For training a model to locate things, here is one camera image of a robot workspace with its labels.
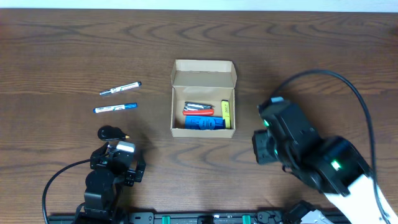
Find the yellow highlighter pen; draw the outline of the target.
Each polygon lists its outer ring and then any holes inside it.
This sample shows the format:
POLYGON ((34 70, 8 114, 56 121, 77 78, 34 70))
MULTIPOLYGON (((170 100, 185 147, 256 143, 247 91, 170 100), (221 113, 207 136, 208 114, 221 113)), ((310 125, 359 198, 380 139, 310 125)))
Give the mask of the yellow highlighter pen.
POLYGON ((222 118, 226 129, 231 129, 231 111, 228 100, 221 101, 222 118))

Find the red handled pliers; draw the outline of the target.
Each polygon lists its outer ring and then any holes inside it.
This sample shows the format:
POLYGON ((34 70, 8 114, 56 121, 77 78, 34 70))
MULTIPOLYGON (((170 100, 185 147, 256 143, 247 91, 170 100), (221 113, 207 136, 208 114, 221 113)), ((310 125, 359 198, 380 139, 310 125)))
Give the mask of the red handled pliers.
POLYGON ((185 102, 183 108, 183 115, 185 116, 212 116, 214 115, 214 109, 211 105, 185 102))

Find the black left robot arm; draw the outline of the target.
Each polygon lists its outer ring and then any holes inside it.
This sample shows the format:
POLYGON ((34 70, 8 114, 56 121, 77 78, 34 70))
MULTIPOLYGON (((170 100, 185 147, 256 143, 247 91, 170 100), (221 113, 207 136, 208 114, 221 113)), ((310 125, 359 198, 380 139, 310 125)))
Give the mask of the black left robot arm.
POLYGON ((115 146, 107 142, 91 154, 84 211, 76 213, 75 223, 129 223, 128 212, 118 207, 118 202, 123 187, 141 182, 144 175, 143 158, 131 168, 135 151, 135 144, 120 141, 115 146))

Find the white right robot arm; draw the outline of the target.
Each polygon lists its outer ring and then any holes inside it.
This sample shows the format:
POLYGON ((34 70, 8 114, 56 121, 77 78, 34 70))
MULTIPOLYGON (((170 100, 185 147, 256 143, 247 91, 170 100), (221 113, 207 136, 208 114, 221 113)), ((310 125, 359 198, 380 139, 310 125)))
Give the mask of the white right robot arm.
POLYGON ((341 136, 323 139, 313 129, 258 130, 252 137, 257 163, 280 162, 284 171, 325 195, 351 223, 397 223, 375 183, 374 172, 341 136))

